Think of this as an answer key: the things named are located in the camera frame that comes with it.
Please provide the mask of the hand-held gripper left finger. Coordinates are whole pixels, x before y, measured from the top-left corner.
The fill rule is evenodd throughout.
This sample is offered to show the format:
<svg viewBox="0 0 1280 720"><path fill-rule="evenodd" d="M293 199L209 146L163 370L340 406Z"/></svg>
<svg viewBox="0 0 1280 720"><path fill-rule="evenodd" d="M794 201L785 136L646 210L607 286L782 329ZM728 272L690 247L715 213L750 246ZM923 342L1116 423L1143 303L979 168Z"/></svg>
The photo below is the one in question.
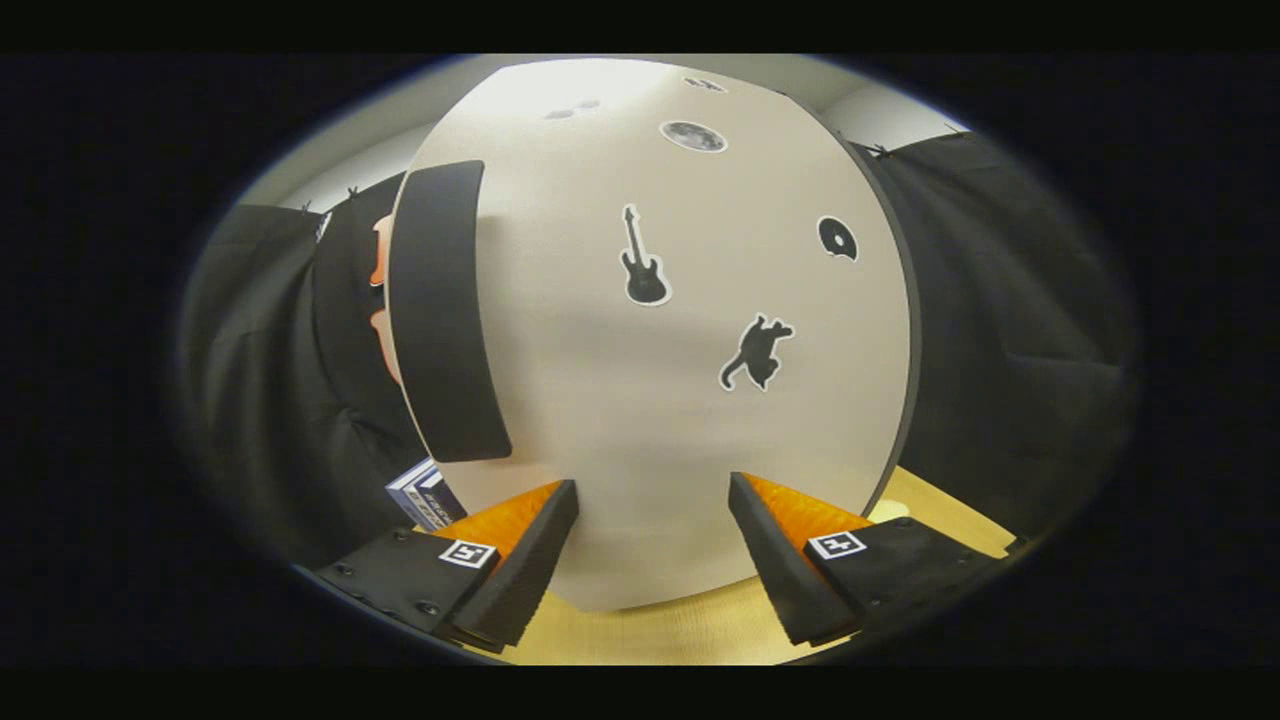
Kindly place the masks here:
<svg viewBox="0 0 1280 720"><path fill-rule="evenodd" d="M315 582L411 635L499 653L521 642L577 518L576 483L554 480L440 530L394 527Z"/></svg>

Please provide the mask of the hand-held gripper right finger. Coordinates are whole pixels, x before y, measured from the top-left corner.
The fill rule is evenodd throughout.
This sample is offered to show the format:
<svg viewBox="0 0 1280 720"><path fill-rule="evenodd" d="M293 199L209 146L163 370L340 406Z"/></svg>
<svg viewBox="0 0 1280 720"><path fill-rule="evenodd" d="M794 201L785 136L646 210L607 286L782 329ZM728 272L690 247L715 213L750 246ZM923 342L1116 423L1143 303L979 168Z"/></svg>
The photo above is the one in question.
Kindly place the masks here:
<svg viewBox="0 0 1280 720"><path fill-rule="evenodd" d="M915 518L872 521L745 471L728 507L787 638L884 641L997 575L1000 559Z"/></svg>

